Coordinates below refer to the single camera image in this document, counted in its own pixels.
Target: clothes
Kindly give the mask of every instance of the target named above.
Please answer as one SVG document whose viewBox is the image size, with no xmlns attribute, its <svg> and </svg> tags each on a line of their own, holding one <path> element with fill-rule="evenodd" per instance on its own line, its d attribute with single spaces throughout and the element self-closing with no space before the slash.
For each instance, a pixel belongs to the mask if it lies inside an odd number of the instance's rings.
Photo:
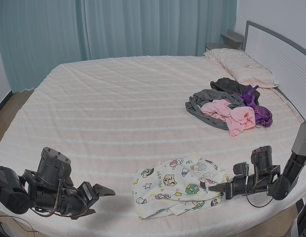
<svg viewBox="0 0 306 237">
<path fill-rule="evenodd" d="M 243 95 L 246 86 L 238 83 L 237 81 L 231 80 L 230 78 L 223 77 L 223 78 L 218 79 L 218 81 L 216 82 L 214 81 L 210 82 L 210 87 L 212 89 L 215 89 L 218 91 L 224 91 L 229 94 L 239 93 Z M 255 100 L 254 100 L 255 104 L 259 105 L 258 98 L 260 96 L 260 93 L 257 90 L 255 90 L 252 93 L 252 95 L 255 96 Z"/>
<path fill-rule="evenodd" d="M 228 130 L 226 122 L 213 118 L 209 115 L 205 115 L 200 111 L 200 107 L 204 104 L 212 102 L 213 100 L 227 99 L 230 101 L 229 108 L 234 109 L 235 107 L 245 106 L 244 101 L 237 94 L 228 94 L 223 91 L 217 91 L 214 89 L 204 89 L 197 93 L 194 93 L 192 97 L 189 97 L 189 102 L 187 102 L 186 109 L 192 115 L 196 116 L 201 121 L 214 126 L 216 128 L 220 128 L 223 130 Z"/>
<path fill-rule="evenodd" d="M 258 88 L 252 87 L 251 85 L 247 85 L 244 90 L 244 94 L 240 95 L 241 98 L 244 99 L 244 104 L 246 106 L 252 107 L 255 113 L 255 122 L 256 125 L 263 125 L 265 127 L 270 127 L 273 120 L 272 120 L 272 113 L 264 106 L 259 106 L 255 104 L 255 96 L 252 93 Z"/>
<path fill-rule="evenodd" d="M 201 107 L 202 113 L 226 121 L 230 136 L 237 136 L 245 129 L 255 126 L 255 114 L 251 107 L 243 106 L 231 110 L 226 99 L 213 100 Z"/>
<path fill-rule="evenodd" d="M 136 172 L 132 184 L 134 207 L 140 219 L 206 209 L 220 204 L 223 196 L 208 187 L 228 180 L 224 169 L 198 154 L 168 160 Z"/>
</svg>

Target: curtain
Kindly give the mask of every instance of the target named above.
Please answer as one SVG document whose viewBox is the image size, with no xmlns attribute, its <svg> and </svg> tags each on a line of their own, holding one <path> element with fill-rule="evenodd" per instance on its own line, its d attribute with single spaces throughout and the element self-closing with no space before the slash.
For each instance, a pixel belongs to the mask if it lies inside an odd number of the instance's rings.
<svg viewBox="0 0 306 237">
<path fill-rule="evenodd" d="M 235 18 L 236 0 L 0 0 L 0 50 L 16 92 L 62 63 L 201 56 Z"/>
</svg>

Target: bed sheet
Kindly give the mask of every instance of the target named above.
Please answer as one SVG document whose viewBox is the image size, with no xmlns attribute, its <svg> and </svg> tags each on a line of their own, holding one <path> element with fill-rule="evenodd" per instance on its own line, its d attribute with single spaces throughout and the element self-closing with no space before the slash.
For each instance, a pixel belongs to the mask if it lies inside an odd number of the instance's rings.
<svg viewBox="0 0 306 237">
<path fill-rule="evenodd" d="M 84 180 L 113 189 L 96 213 L 76 221 L 32 211 L 22 217 L 49 236 L 228 236 L 291 206 L 306 193 L 306 166 L 285 200 L 254 208 L 242 196 L 218 206 L 148 220 L 138 219 L 131 185 L 134 172 L 167 159 L 198 153 L 219 162 L 233 176 L 233 165 L 250 162 L 251 151 L 271 145 L 281 170 L 291 154 L 300 121 L 273 89 L 258 89 L 259 103 L 273 113 L 270 128 L 251 128 L 231 137 L 187 112 L 185 102 L 231 76 L 205 57 L 123 57 L 59 65 L 35 89 L 0 142 L 0 165 L 21 175 L 37 170 L 43 147 L 72 161 L 75 187 Z M 265 193 L 250 196 L 265 204 Z M 0 204 L 0 210 L 12 215 Z"/>
</svg>

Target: headboard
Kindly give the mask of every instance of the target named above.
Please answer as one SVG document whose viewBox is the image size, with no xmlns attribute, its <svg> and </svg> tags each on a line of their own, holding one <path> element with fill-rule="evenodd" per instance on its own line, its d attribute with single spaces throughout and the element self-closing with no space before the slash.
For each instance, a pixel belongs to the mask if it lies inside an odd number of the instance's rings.
<svg viewBox="0 0 306 237">
<path fill-rule="evenodd" d="M 243 51 L 270 69 L 278 90 L 306 119 L 306 50 L 266 27 L 247 21 Z"/>
</svg>

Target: gray garment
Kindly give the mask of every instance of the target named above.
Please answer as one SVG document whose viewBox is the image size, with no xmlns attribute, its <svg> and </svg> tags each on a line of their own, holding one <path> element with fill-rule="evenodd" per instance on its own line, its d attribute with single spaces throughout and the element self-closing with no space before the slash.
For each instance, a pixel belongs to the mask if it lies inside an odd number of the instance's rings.
<svg viewBox="0 0 306 237">
<path fill-rule="evenodd" d="M 192 115 L 196 116 L 201 121 L 211 126 L 214 126 L 216 128 L 228 130 L 228 127 L 225 121 L 205 115 L 200 110 L 200 108 L 204 104 L 210 103 L 215 99 L 216 100 L 221 100 L 221 99 L 229 100 L 231 104 L 228 105 L 228 107 L 231 109 L 234 109 L 240 106 L 245 106 L 243 99 L 240 98 L 237 94 L 228 94 L 224 91 L 217 91 L 215 89 L 204 89 L 202 91 L 194 93 L 192 97 L 189 97 L 189 102 L 185 104 L 186 109 L 187 111 L 189 111 Z"/>
</svg>

